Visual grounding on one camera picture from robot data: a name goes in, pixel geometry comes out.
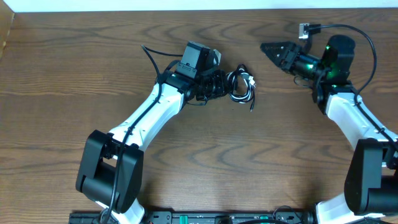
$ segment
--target black bracket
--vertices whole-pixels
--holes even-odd
[[[88,136],[80,162],[76,189],[90,200],[109,206],[116,168],[104,162],[103,158],[112,158],[118,153],[120,145],[119,141],[112,139],[112,135],[98,130]],[[136,144],[125,150],[116,189],[115,212],[126,212],[136,199],[141,188],[143,160],[144,152],[139,150]]]
[[[225,72],[217,69],[220,57],[217,50],[190,41],[175,71],[164,73],[165,82],[184,94],[184,104],[194,97],[207,103],[225,96],[230,88]]]
[[[398,213],[398,176],[382,176],[389,145],[360,139],[345,181],[344,195],[355,215]]]

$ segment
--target green switch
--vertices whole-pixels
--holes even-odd
[[[268,216],[266,215],[260,216],[260,219],[268,219]]]
[[[180,215],[180,224],[188,224],[188,215]]]

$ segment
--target green led light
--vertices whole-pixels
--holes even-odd
[[[268,219],[268,216],[266,215],[260,216],[260,219]]]
[[[180,215],[180,224],[188,224],[188,216]]]
[[[328,72],[328,79],[329,78],[334,78],[337,75],[335,72]]]

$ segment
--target black cable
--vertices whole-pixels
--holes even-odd
[[[307,83],[308,83],[308,79],[307,79],[307,78],[304,78],[304,77],[302,77],[302,76],[300,76],[300,75],[296,75],[296,76],[294,76],[294,78],[293,78],[294,84],[296,84],[296,85],[298,85],[298,86],[301,86],[301,87],[303,87],[303,88],[309,88],[309,89],[312,90],[312,87],[311,87],[310,85],[304,85],[304,84],[301,85],[301,84],[299,84],[299,83],[296,81],[297,78],[301,78],[301,80],[305,80],[305,81],[307,81]]]
[[[368,223],[368,221],[369,221],[369,223],[392,224],[389,222],[382,221],[378,218],[364,217],[363,219],[366,221],[366,223]]]
[[[303,217],[301,217],[300,215],[298,215],[298,214],[296,213],[296,211],[295,211],[292,207],[290,207],[290,206],[288,206],[288,205],[282,205],[282,206],[278,207],[277,209],[275,209],[275,211],[272,213],[272,218],[273,218],[273,219],[276,220],[276,213],[277,213],[277,211],[278,211],[279,209],[281,209],[281,208],[289,208],[289,209],[294,213],[294,215],[300,220],[300,221],[299,221],[298,223],[296,223],[296,224],[299,224],[299,223],[302,223],[302,222],[303,222],[303,220],[302,220]]]
[[[164,56],[172,56],[172,57],[182,57],[183,55],[180,54],[169,54],[169,53],[164,53],[164,52],[160,52],[157,50],[152,50],[150,48],[145,47],[148,51],[153,52],[155,54],[160,54],[160,55],[164,55]]]
[[[169,63],[169,65],[165,68],[164,71],[166,72],[166,70],[172,69],[172,67],[174,67],[176,64],[178,64],[180,62],[181,62],[180,60],[173,60],[172,62]]]
[[[332,25],[325,25],[325,26],[319,26],[319,27],[315,27],[315,28],[311,28],[309,30],[316,30],[316,29],[322,29],[322,28],[331,28],[331,27],[345,27],[345,28],[349,28],[351,30],[355,30],[356,32],[359,32],[360,34],[362,34],[366,40],[368,40],[371,48],[372,48],[372,54],[373,54],[373,69],[372,69],[372,73],[371,76],[369,77],[369,79],[367,80],[367,82],[358,90],[356,90],[354,92],[354,102],[355,105],[358,107],[358,109],[360,110],[360,112],[363,114],[363,116],[368,119],[368,121],[377,129],[377,131],[379,131],[379,133],[381,133],[390,143],[390,145],[395,149],[395,151],[398,152],[398,147],[395,144],[394,140],[384,131],[385,128],[380,128],[379,125],[377,125],[377,123],[365,112],[365,110],[363,110],[362,106],[361,106],[361,102],[358,102],[358,95],[361,93],[361,91],[363,89],[365,89],[367,87],[367,85],[372,81],[373,76],[376,72],[376,68],[377,68],[377,54],[376,54],[376,49],[374,47],[373,41],[370,38],[370,36],[368,36],[365,32],[361,31],[358,28],[355,28],[353,26],[349,26],[349,25],[345,25],[345,24],[332,24]],[[386,155],[389,156],[390,158],[392,158],[394,156],[394,151],[390,150],[390,155]]]
[[[188,105],[192,105],[192,106],[206,106],[206,104],[208,102],[208,98],[206,96],[203,96],[203,97],[205,99],[204,103],[190,103],[190,102],[187,102],[187,104]]]
[[[318,77],[317,82],[315,83],[315,89],[316,89],[316,91],[318,91],[318,86],[319,86],[319,84],[321,83],[321,80],[322,80],[322,78],[323,78],[325,75],[326,75],[326,73],[322,73],[322,74]]]
[[[141,47],[144,50],[144,52],[147,54],[149,59],[151,60],[152,64],[154,65],[155,70],[156,70],[156,74],[157,74],[157,79],[159,80],[160,72],[159,72],[159,69],[158,69],[158,67],[157,67],[157,65],[155,63],[155,60],[149,54],[148,49],[144,45],[141,45]],[[123,141],[122,141],[122,143],[120,145],[120,150],[119,150],[119,154],[118,154],[118,160],[116,162],[116,171],[115,171],[115,176],[114,176],[114,179],[113,179],[111,203],[109,204],[109,209],[108,209],[108,212],[106,213],[106,216],[105,216],[104,220],[100,220],[102,224],[108,223],[108,220],[109,220],[109,218],[110,218],[110,216],[112,214],[113,207],[115,206],[115,203],[116,203],[116,190],[118,188],[120,163],[121,163],[122,158],[123,158],[124,149],[126,147],[126,141],[127,141],[128,137],[129,137],[129,135],[132,133],[132,130],[134,129],[134,127],[137,125],[137,123],[149,112],[150,109],[152,109],[152,107],[154,107],[156,105],[156,103],[159,102],[159,99],[160,99],[161,96],[162,96],[162,84],[159,82],[159,91],[157,93],[157,96],[156,96],[155,100],[145,109],[144,112],[141,113],[141,115],[130,125],[130,127],[128,127],[128,129],[126,131],[126,134],[124,135]]]
[[[237,103],[249,103],[252,101],[250,106],[250,111],[252,111],[256,100],[256,94],[254,92],[256,86],[254,85],[253,76],[248,72],[248,68],[246,68],[244,64],[239,64],[235,71],[228,73],[226,76],[228,85],[231,86],[231,91],[229,92],[231,100]],[[243,95],[235,93],[238,88],[238,76],[243,78],[247,87],[246,93]]]
[[[303,47],[303,52],[308,54],[312,48],[312,35],[308,35],[308,39]]]
[[[104,210],[102,210],[99,213],[99,219],[97,218],[97,222],[96,223],[101,223],[101,219],[103,218],[104,214],[108,212],[108,210],[109,210],[108,208],[105,208]],[[111,215],[110,219],[111,219],[111,223],[112,224],[118,224],[119,223],[113,215]],[[96,220],[96,218],[93,218],[93,220],[91,221],[90,224],[94,224],[94,220]]]

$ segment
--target wood grain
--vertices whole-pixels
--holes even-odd
[[[155,72],[140,48],[182,53],[188,40],[218,49],[221,68],[245,63],[256,108],[229,98],[186,106],[149,146],[139,200],[174,210],[272,210],[311,206],[343,191],[352,157],[338,127],[259,50],[297,40],[300,22],[344,23],[374,40],[379,66],[363,91],[367,107],[398,132],[397,9],[311,9],[18,14],[0,61],[0,223],[66,223],[99,210],[75,190],[87,136],[108,131],[148,96]],[[357,43],[351,79],[371,70]],[[171,58],[154,56],[160,68]]]
[[[10,27],[12,20],[14,19],[14,12],[0,0],[0,58],[2,56],[2,51],[6,46],[6,40],[10,32]]]

